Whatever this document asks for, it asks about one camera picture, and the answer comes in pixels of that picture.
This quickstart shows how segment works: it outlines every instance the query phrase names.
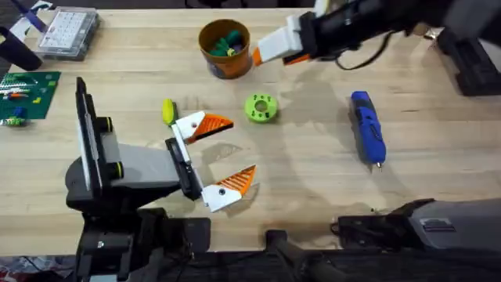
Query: white plastic piece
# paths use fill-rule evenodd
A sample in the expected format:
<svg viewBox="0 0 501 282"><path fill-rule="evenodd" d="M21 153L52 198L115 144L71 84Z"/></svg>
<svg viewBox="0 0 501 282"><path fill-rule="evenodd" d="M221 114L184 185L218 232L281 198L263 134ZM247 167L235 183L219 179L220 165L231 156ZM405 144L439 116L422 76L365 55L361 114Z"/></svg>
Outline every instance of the white plastic piece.
<svg viewBox="0 0 501 282"><path fill-rule="evenodd" d="M175 140L179 145L179 149L181 150L182 158L185 160L185 163L187 165L190 165L191 164L191 157L189 157L188 150L186 149L185 141L182 138L182 133L179 130L178 125L173 124L171 126L171 128L172 128L172 132L174 133Z"/></svg>
<svg viewBox="0 0 501 282"><path fill-rule="evenodd" d="M179 118L175 121L183 140L186 140L195 134L196 129L205 118L205 112L202 110L187 117Z"/></svg>
<svg viewBox="0 0 501 282"><path fill-rule="evenodd" d="M262 63L285 56L291 56L303 49L299 31L299 17L288 16L287 25L273 31L258 42Z"/></svg>
<svg viewBox="0 0 501 282"><path fill-rule="evenodd" d="M330 0L316 0L313 6L313 12L316 17L323 16L329 10Z"/></svg>
<svg viewBox="0 0 501 282"><path fill-rule="evenodd" d="M216 212L222 208L242 199L239 191L231 190L219 185L209 185L202 189L204 202L209 206L211 212Z"/></svg>

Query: wooden tabletop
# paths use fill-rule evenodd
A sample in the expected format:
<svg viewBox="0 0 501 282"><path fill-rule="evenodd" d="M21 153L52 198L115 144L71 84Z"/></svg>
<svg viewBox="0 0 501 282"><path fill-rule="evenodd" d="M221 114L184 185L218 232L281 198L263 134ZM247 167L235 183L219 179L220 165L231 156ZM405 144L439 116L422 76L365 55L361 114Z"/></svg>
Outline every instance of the wooden tabletop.
<svg viewBox="0 0 501 282"><path fill-rule="evenodd" d="M461 96L444 68L447 58L429 41L394 36L377 62L356 71L272 62L223 81L207 70L197 45L203 25L236 19L249 28L254 46L286 16L304 11L99 11L103 24L84 62L46 61L40 69L63 73L47 118L0 128L0 255L76 252L83 221L66 206L64 176L79 155L77 76L99 115L113 118L121 143L166 149L172 132L160 116L165 98L177 102L182 116L205 110L235 122L189 152L206 184L256 164L257 184L244 201L214 214L180 191L149 204L172 216L211 218L211 250L262 248L271 228L287 230L305 247L335 248L329 223L339 215L389 212L426 197L501 197L501 97ZM32 31L27 44L37 36ZM380 42L368 41L343 63L362 62ZM379 114L387 144L383 172L371 172L357 154L348 117L356 90L369 92ZM255 92L278 99L275 123L246 119L243 103Z"/></svg>

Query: circuit board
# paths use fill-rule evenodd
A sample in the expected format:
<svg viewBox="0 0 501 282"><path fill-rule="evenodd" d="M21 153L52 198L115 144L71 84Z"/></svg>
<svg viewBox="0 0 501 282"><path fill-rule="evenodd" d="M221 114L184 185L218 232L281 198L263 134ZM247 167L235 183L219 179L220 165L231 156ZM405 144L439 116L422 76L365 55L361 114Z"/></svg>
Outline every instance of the circuit board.
<svg viewBox="0 0 501 282"><path fill-rule="evenodd" d="M13 116L16 107L24 107L26 119L44 119L49 111L52 96L56 91L59 71L27 72L6 74L0 83L0 92L9 89L23 89L28 97L11 100L0 98L0 119Z"/></svg>

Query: green plastic part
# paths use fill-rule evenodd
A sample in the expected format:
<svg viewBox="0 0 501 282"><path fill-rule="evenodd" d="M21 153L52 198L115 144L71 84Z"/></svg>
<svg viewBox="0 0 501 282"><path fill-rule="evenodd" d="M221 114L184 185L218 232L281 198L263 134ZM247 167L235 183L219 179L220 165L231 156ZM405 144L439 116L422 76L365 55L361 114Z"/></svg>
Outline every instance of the green plastic part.
<svg viewBox="0 0 501 282"><path fill-rule="evenodd" d="M278 111L278 101L269 94L255 93L245 100L245 114L255 122L269 122Z"/></svg>
<svg viewBox="0 0 501 282"><path fill-rule="evenodd" d="M7 100L0 95L0 119L10 118L16 107L26 108L26 119L44 119L60 75L59 71L6 74L0 83L0 89L26 89L28 97Z"/></svg>
<svg viewBox="0 0 501 282"><path fill-rule="evenodd" d="M221 50L221 49L212 49L209 53L212 56L227 56L228 55L225 50Z"/></svg>
<svg viewBox="0 0 501 282"><path fill-rule="evenodd" d="M219 38L219 40L216 42L216 49L222 49L226 51L229 49L229 45L224 38Z"/></svg>
<svg viewBox="0 0 501 282"><path fill-rule="evenodd" d="M226 35L225 40L230 46L239 44L242 42L242 34L238 30L232 30Z"/></svg>

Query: black mechanical part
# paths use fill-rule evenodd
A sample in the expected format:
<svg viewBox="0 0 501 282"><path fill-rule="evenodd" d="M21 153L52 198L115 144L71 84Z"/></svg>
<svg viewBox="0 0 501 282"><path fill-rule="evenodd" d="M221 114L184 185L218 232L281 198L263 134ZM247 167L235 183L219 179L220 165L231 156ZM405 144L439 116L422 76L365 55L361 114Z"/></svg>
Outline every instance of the black mechanical part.
<svg viewBox="0 0 501 282"><path fill-rule="evenodd" d="M449 29L444 29L438 36L438 47L459 70L456 81L465 96L501 94L501 73L477 38L460 40Z"/></svg>
<svg viewBox="0 0 501 282"><path fill-rule="evenodd" d="M143 205L166 197L181 188L179 183L149 188L109 186L100 197L96 197L85 185L81 158L75 160L68 168L65 183L68 189L67 206L95 216L131 213Z"/></svg>
<svg viewBox="0 0 501 282"><path fill-rule="evenodd" d="M209 219L169 219L163 208L139 209L182 188L173 181L161 187L130 187L110 180L124 176L121 162L106 163L102 132L113 130L108 117L97 118L92 97L85 83L77 79L77 112L83 156L68 168L65 183L67 206L82 212L84 229L77 250L74 278L89 281L91 276L117 274L127 280L129 274L166 253L187 257L192 252L206 251L210 245ZM167 140L176 170L184 186L197 185L191 166L181 162L178 144ZM199 193L201 187L193 188ZM155 279L154 271L146 275Z"/></svg>
<svg viewBox="0 0 501 282"><path fill-rule="evenodd" d="M181 149L175 138L170 138L165 140L165 144L169 152L171 153L172 160L175 164L176 172L179 177L179 185L182 192L186 197L191 200L196 200L200 198L202 193L202 188L198 185L198 179L196 178L195 171L193 170L191 164L187 164L181 154Z"/></svg>
<svg viewBox="0 0 501 282"><path fill-rule="evenodd" d="M388 215L341 216L331 225L344 249L401 251L403 248L423 250L421 239L409 222L415 210L433 202L423 199L405 204Z"/></svg>
<svg viewBox="0 0 501 282"><path fill-rule="evenodd" d="M189 255L209 248L209 219L169 219L163 208L139 209L118 217L84 216L78 243L76 281L91 276L117 274L125 281L129 274L161 254Z"/></svg>
<svg viewBox="0 0 501 282"><path fill-rule="evenodd" d="M106 164L110 180L124 178L124 165L121 161Z"/></svg>
<svg viewBox="0 0 501 282"><path fill-rule="evenodd" d="M296 281L368 282L368 277L347 274L337 269L319 251L305 251L287 241L284 230L266 231L266 250L281 258Z"/></svg>
<svg viewBox="0 0 501 282"><path fill-rule="evenodd" d="M343 52L357 50L362 42L377 35L399 31L409 35L419 22L432 27L449 27L461 38L483 37L501 45L497 32L501 23L501 2L496 0L354 0L318 18L314 13L305 13L299 21L303 51L284 58L284 63L302 56L337 60ZM359 66L345 69L372 63L384 51L389 34L373 57Z"/></svg>
<svg viewBox="0 0 501 282"><path fill-rule="evenodd" d="M92 96L87 93L82 78L77 78L77 91L75 93L77 100L77 115L80 126L82 146L84 147L84 157L87 164L88 183L85 189L89 190L94 197L100 197L103 187L110 185L110 180L106 174L106 158L104 157L103 142L96 138L96 112Z"/></svg>
<svg viewBox="0 0 501 282"><path fill-rule="evenodd" d="M97 117L96 127L100 133L109 133L113 131L111 117Z"/></svg>

